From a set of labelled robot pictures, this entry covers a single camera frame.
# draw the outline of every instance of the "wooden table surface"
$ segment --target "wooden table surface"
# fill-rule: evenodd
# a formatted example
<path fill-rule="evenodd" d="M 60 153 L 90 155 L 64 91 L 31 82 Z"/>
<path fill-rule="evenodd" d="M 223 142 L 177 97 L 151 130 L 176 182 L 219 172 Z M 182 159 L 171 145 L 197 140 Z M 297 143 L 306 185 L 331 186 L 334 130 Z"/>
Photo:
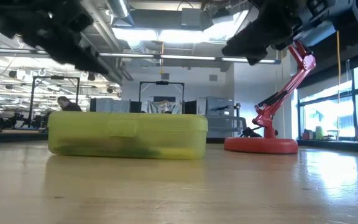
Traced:
<path fill-rule="evenodd" d="M 164 161 L 0 144 L 0 223 L 358 223 L 358 154 L 208 145 L 202 161 Z"/>

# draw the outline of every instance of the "exposed ductwork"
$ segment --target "exposed ductwork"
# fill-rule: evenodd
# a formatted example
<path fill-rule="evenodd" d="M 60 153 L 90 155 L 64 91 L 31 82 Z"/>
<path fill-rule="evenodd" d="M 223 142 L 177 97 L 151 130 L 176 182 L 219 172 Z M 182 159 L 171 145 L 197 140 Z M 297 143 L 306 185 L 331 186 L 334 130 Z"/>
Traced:
<path fill-rule="evenodd" d="M 94 19 L 94 27 L 99 32 L 104 41 L 106 41 L 106 43 L 110 46 L 111 50 L 121 52 L 122 49 L 118 39 L 112 32 L 111 28 L 103 21 L 103 18 L 100 16 L 100 13 L 98 10 L 96 10 L 95 6 L 89 0 L 82 0 L 81 3 Z M 122 66 L 113 67 L 112 70 L 109 70 L 109 73 L 115 77 L 125 77 L 127 80 L 133 80 L 133 78 L 128 73 L 123 72 Z"/>
<path fill-rule="evenodd" d="M 128 43 L 128 46 L 131 48 L 131 50 L 135 54 L 153 54 L 154 53 L 151 50 L 146 49 L 143 41 L 128 40 L 127 43 Z M 149 63 L 151 63 L 150 66 L 160 65 L 160 60 L 158 60 L 158 59 L 139 59 L 139 60 L 148 61 Z"/>
<path fill-rule="evenodd" d="M 114 18 L 120 19 L 131 26 L 135 25 L 130 15 L 131 8 L 127 0 L 106 0 L 106 4 Z"/>

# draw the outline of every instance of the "window frame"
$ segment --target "window frame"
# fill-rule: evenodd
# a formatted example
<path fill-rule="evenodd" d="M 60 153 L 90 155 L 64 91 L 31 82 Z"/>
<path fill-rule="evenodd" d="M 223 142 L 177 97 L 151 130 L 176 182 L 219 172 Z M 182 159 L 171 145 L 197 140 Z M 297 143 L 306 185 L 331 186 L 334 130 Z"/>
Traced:
<path fill-rule="evenodd" d="M 348 70 L 351 73 L 351 77 L 352 77 L 352 90 L 351 91 L 344 91 L 342 93 L 339 94 L 340 99 L 345 98 L 345 97 L 352 97 L 352 102 L 353 102 L 353 126 L 354 126 L 354 130 L 357 129 L 357 108 L 356 108 L 356 97 L 358 96 L 358 88 L 356 88 L 356 82 L 355 82 L 355 78 L 358 81 L 358 75 L 355 77 L 355 73 L 354 73 L 354 69 L 352 70 Z M 326 96 L 326 97 L 321 97 L 315 100 L 310 100 L 307 102 L 301 102 L 298 97 L 298 139 L 302 140 L 302 136 L 301 136 L 301 129 L 302 127 L 305 127 L 305 115 L 303 111 L 303 107 L 306 105 L 311 105 L 314 103 L 320 103 L 323 101 L 328 101 L 328 100 L 337 100 L 338 99 L 338 94 L 335 95 L 331 95 L 331 96 Z M 343 140 L 343 141 L 355 141 L 356 140 L 356 135 L 353 137 L 339 137 L 339 140 Z"/>

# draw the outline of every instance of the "red robot base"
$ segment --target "red robot base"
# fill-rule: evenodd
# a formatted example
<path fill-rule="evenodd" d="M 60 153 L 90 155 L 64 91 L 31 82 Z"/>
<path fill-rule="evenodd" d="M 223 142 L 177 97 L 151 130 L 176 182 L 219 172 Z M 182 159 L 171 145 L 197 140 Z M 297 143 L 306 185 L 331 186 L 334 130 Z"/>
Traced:
<path fill-rule="evenodd" d="M 252 123 L 265 128 L 264 138 L 227 138 L 224 149 L 236 152 L 254 152 L 264 154 L 296 154 L 298 143 L 293 139 L 276 138 L 273 128 L 273 117 L 284 101 L 299 86 L 305 77 L 316 67 L 316 60 L 311 51 L 300 41 L 289 46 L 290 52 L 298 64 L 298 73 L 292 76 L 284 88 L 271 97 L 255 105 L 258 116 Z"/>

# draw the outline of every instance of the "ceiling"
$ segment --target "ceiling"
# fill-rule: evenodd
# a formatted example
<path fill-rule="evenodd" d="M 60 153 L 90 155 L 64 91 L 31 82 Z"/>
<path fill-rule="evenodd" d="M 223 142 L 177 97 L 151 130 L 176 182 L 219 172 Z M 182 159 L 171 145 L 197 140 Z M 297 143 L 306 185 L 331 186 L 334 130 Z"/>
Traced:
<path fill-rule="evenodd" d="M 95 23 L 89 26 L 82 33 L 83 44 L 92 45 L 99 52 L 124 52 L 138 53 L 133 50 L 127 39 L 118 39 L 112 30 L 115 24 L 111 23 L 111 13 L 106 13 L 107 6 L 105 0 L 83 0 L 82 5 L 91 14 Z M 170 55 L 200 55 L 200 56 L 222 56 L 221 49 L 226 43 L 229 36 L 234 35 L 239 27 L 246 26 L 249 21 L 255 18 L 255 9 L 247 0 L 225 0 L 215 1 L 213 4 L 202 4 L 202 1 L 189 0 L 181 1 L 163 1 L 163 0 L 128 0 L 131 6 L 131 14 L 136 15 L 137 12 L 150 13 L 158 11 L 170 11 L 170 14 L 184 13 L 185 9 L 203 9 L 208 13 L 207 20 L 211 20 L 211 15 L 217 12 L 218 6 L 227 6 L 230 15 L 229 23 L 225 26 L 216 26 L 219 21 L 210 23 L 206 30 L 199 32 L 203 37 L 208 35 L 208 40 L 202 42 L 164 42 L 163 45 L 156 44 L 151 40 L 141 40 L 141 44 L 147 52 L 155 54 Z M 161 38 L 163 30 L 156 29 L 157 38 Z M 23 44 L 20 39 L 8 39 L 0 34 L 0 49 L 32 49 L 32 47 Z M 277 54 L 271 50 L 270 57 L 276 59 Z M 105 67 L 108 67 L 109 74 L 97 75 L 95 81 L 91 82 L 87 79 L 88 75 L 84 72 L 77 71 L 72 65 L 60 65 L 48 58 L 48 55 L 40 54 L 20 54 L 13 55 L 6 52 L 0 53 L 0 103 L 8 108 L 21 108 L 27 110 L 29 108 L 30 92 L 32 77 L 36 75 L 58 75 L 65 77 L 64 80 L 51 80 L 49 78 L 37 79 L 37 88 L 35 89 L 35 110 L 50 108 L 57 109 L 56 98 L 60 95 L 66 95 L 75 100 L 76 80 L 68 78 L 80 78 L 80 106 L 87 108 L 89 106 L 89 96 L 108 96 L 119 99 L 121 96 L 121 84 L 123 80 L 133 80 L 131 71 L 140 71 L 145 67 L 153 67 L 158 70 L 161 65 L 164 67 L 183 67 L 183 68 L 219 68 L 221 72 L 225 72 L 231 62 L 211 62 L 202 60 L 144 60 L 144 59 L 128 59 L 113 57 L 101 57 L 100 59 Z M 17 71 L 16 78 L 9 77 L 9 72 Z M 113 87 L 113 93 L 107 93 L 107 87 Z"/>

